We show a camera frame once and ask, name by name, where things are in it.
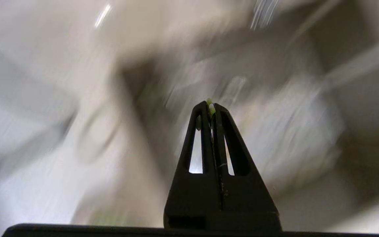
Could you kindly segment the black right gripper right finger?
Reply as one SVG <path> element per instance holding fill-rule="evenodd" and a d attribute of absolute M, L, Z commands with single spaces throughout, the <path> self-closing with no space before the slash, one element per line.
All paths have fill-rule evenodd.
<path fill-rule="evenodd" d="M 281 231 L 278 209 L 230 112 L 215 104 L 213 134 L 226 230 Z"/>

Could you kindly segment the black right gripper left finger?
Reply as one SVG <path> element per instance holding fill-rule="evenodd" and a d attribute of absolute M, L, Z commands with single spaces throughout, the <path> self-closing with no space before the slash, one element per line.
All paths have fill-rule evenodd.
<path fill-rule="evenodd" d="M 202 173 L 191 173 L 190 162 L 196 135 L 196 122 L 201 119 Z M 209 112 L 205 101 L 191 111 L 173 182 L 164 207 L 165 228 L 212 228 L 212 216 L 221 208 Z"/>

